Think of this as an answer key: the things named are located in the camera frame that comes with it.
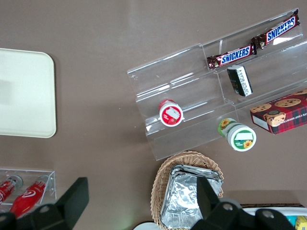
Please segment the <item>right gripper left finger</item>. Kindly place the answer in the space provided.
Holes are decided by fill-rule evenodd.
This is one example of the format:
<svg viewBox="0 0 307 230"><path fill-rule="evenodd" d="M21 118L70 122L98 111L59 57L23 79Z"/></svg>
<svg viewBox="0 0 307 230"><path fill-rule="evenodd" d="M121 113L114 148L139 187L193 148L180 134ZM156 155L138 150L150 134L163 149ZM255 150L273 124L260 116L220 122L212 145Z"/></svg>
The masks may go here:
<svg viewBox="0 0 307 230"><path fill-rule="evenodd" d="M31 214L34 230L71 230L89 203L88 178L79 177L54 204L46 204Z"/></svg>

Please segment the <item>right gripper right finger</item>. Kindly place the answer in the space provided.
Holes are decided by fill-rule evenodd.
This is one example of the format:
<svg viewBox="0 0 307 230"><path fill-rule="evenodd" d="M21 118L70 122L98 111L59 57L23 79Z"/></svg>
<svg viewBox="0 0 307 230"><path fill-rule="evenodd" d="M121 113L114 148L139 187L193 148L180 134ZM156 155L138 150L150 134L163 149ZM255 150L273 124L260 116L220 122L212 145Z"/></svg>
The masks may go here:
<svg viewBox="0 0 307 230"><path fill-rule="evenodd" d="M197 202L202 219L193 230L253 230L254 216L230 198L219 198L204 177L197 178Z"/></svg>

